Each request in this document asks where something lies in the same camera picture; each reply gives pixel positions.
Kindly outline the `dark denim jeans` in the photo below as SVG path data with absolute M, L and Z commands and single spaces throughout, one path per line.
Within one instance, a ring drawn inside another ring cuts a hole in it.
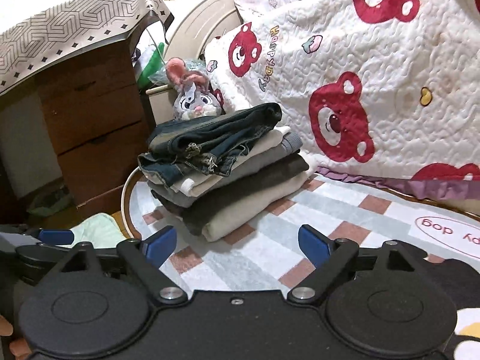
M 148 151 L 138 155 L 139 169 L 154 182 L 172 186 L 193 171 L 228 176 L 239 156 L 281 120 L 281 108 L 267 102 L 246 110 L 157 125 Z

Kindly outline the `light green bed sheet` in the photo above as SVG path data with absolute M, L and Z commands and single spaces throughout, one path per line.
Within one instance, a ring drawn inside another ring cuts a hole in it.
M 90 242 L 95 249 L 110 249 L 126 240 L 115 219 L 105 213 L 90 216 L 71 228 L 71 232 L 74 238 L 70 248 L 79 242 Z

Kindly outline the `dark grey folded garment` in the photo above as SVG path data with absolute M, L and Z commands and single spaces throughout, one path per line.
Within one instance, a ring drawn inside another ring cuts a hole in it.
M 243 197 L 279 185 L 281 182 L 297 176 L 300 172 L 308 170 L 311 163 L 315 163 L 311 157 L 291 154 L 262 168 L 255 174 L 206 193 L 188 208 L 173 205 L 153 190 L 151 193 L 168 211 L 181 217 L 187 230 L 192 235 L 202 236 L 202 227 L 221 209 L 232 203 L 237 203 Z

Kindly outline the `cream folded garment bottom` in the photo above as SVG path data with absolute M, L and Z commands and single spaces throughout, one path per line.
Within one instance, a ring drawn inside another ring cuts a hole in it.
M 254 218 L 258 213 L 275 201 L 294 193 L 315 172 L 317 165 L 310 163 L 309 168 L 289 180 L 276 186 L 241 198 L 238 202 L 221 209 L 202 227 L 201 234 L 208 242 L 216 242 Z

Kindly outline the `brown wooden drawer cabinet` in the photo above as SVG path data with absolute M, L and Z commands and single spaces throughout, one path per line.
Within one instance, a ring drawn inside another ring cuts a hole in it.
M 127 41 L 65 59 L 38 73 L 35 84 L 75 203 L 120 187 L 149 134 Z

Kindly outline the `cream bedside box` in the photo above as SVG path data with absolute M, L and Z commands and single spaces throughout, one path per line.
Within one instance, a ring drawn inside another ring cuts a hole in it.
M 173 104 L 177 97 L 176 90 L 170 85 L 150 88 L 145 92 L 148 96 L 154 122 L 159 125 L 173 119 Z

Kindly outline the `grey bunny plush toy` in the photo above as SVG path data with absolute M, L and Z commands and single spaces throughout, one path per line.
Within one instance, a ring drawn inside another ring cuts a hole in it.
M 204 116 L 220 116 L 222 106 L 209 90 L 208 76 L 189 70 L 181 58 L 171 58 L 165 65 L 168 80 L 177 91 L 173 103 L 175 120 L 191 120 Z

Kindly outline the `green plastic bag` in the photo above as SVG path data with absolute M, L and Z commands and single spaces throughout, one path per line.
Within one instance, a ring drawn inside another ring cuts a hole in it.
M 149 77 L 154 75 L 164 65 L 164 43 L 149 44 L 144 48 L 136 46 L 132 56 L 133 69 L 137 87 L 140 91 L 151 87 Z

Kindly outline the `white quilt with red bears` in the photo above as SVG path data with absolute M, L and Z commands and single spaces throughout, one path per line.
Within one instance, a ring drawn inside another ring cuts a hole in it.
M 227 106 L 281 106 L 320 170 L 479 198 L 479 0 L 301 0 L 211 41 Z

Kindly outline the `geometric patterned table cloth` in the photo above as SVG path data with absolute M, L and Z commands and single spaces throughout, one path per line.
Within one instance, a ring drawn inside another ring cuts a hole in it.
M 164 0 L 70 0 L 50 7 L 1 34 L 1 94 L 55 63 L 129 38 L 174 15 Z

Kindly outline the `beige curved headboard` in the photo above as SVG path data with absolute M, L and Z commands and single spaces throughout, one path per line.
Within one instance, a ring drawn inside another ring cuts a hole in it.
M 198 59 L 212 39 L 241 23 L 233 0 L 203 0 L 179 24 L 165 48 L 164 58 Z

